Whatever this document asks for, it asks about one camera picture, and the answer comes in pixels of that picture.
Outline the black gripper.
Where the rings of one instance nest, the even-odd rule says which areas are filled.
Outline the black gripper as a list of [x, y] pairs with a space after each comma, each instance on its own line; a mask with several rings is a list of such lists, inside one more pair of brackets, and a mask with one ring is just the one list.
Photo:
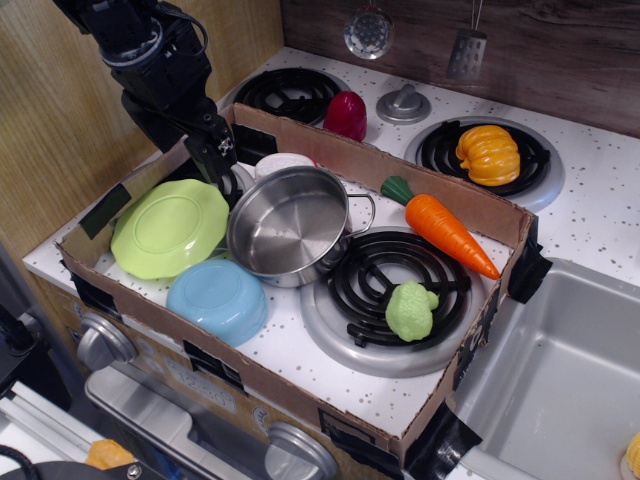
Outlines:
[[208, 183], [217, 184], [237, 163], [233, 135], [206, 94], [212, 67], [202, 24], [168, 2], [143, 2], [149, 37], [114, 57], [113, 78], [122, 104], [151, 142], [170, 150], [182, 137]]

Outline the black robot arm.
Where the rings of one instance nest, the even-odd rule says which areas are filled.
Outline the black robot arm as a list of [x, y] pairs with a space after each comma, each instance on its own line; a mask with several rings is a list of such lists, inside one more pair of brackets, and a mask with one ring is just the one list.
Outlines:
[[208, 97], [212, 72], [202, 24], [166, 1], [59, 1], [94, 38], [121, 86], [121, 103], [161, 151], [183, 143], [204, 179], [219, 183], [237, 161], [227, 121]]

